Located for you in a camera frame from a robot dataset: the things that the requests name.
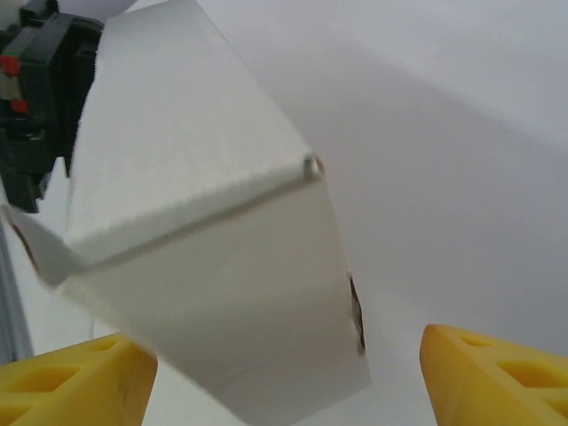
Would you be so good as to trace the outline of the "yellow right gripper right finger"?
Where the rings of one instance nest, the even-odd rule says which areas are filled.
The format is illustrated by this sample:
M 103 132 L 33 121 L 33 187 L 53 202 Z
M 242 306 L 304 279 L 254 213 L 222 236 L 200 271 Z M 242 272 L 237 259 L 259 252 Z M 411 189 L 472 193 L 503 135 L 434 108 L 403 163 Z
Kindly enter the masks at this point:
M 567 358 L 428 325 L 419 354 L 438 425 L 565 425 Z

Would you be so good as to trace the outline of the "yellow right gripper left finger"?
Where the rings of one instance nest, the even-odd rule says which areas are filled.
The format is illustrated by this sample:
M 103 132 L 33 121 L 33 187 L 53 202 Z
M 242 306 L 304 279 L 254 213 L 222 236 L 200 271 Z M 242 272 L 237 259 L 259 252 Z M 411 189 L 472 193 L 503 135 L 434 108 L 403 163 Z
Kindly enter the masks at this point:
M 158 362 L 114 334 L 1 367 L 3 425 L 140 425 Z

